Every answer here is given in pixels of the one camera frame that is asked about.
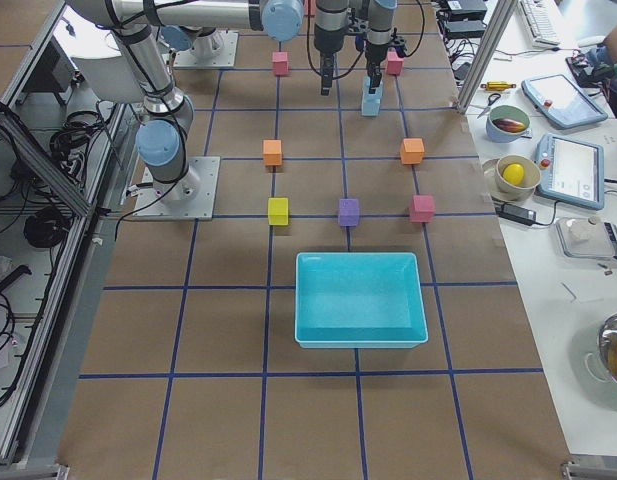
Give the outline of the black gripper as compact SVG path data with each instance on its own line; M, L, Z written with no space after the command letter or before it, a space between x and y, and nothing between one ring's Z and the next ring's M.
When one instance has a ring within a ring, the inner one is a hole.
M386 60L388 52L387 44L376 45L371 42L366 43L365 59L366 73L368 80L367 91L369 95L374 95L381 85L382 70L381 64Z
M320 95L328 96L333 84L337 50L330 47L320 49L319 55Z

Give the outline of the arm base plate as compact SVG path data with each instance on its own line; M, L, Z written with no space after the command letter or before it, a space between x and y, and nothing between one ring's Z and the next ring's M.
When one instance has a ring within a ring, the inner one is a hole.
M194 156L188 158L187 175L163 199L169 186L154 183L152 174L144 168L142 181L152 183L141 189L134 207L134 217L149 220L211 220L219 177L221 158Z
M190 49L175 54L172 66L179 70L233 68L238 38L238 32L233 30L215 30L198 37Z

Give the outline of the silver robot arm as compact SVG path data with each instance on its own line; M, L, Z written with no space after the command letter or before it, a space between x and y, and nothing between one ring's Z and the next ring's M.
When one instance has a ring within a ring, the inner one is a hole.
M397 0L351 1L355 15L367 22L366 73L369 79L368 93L375 94L382 81L382 63L386 60Z
M67 5L112 34L143 93L147 120L136 149L152 175L155 203L167 208L194 202L202 177L186 152L193 104L176 86L157 44L158 27L185 34L245 28L282 42L296 37L304 21L303 1L69 1Z

